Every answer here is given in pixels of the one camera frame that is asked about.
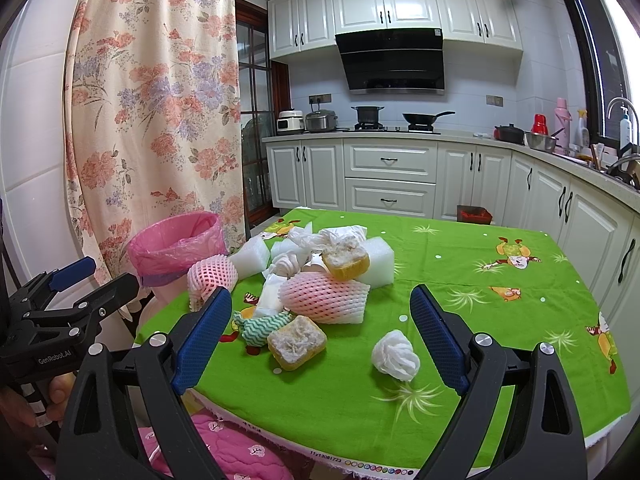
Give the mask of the person's left hand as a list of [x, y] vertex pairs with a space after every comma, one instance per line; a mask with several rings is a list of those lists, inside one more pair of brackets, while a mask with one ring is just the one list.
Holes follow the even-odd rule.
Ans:
[[[74, 382], [75, 375], [73, 373], [56, 376], [51, 380], [47, 416], [52, 422], [62, 422]], [[35, 434], [36, 415], [34, 411], [22, 396], [9, 387], [1, 388], [1, 413], [17, 437], [29, 443], [40, 443]]]

